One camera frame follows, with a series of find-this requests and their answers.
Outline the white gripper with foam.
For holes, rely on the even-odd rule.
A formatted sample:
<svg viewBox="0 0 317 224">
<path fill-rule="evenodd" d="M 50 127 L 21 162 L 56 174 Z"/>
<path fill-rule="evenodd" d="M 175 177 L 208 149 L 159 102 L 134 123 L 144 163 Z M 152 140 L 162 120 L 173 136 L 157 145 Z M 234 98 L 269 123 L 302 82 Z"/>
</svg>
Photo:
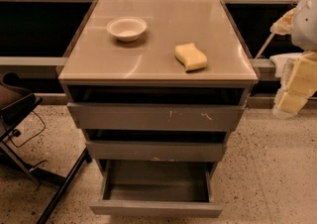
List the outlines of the white gripper with foam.
<svg viewBox="0 0 317 224">
<path fill-rule="evenodd" d="M 287 11 L 272 24 L 270 31 L 277 35 L 290 35 L 294 11 Z M 306 51 L 299 58 L 288 58 L 280 84 L 272 113 L 277 118 L 291 118 L 298 114 L 317 91 L 317 53 Z"/>
</svg>

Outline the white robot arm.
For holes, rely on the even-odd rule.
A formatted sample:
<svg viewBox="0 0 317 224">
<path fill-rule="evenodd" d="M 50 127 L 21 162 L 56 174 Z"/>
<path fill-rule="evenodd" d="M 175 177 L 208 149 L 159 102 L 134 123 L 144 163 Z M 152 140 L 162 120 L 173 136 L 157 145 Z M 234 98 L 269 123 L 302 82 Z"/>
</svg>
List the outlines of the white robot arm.
<svg viewBox="0 0 317 224">
<path fill-rule="evenodd" d="M 288 58 L 284 65 L 280 88 L 274 98 L 273 114 L 291 118 L 317 92 L 317 0 L 300 0 L 271 27 L 273 34 L 291 36 L 301 49 L 299 58 Z"/>
</svg>

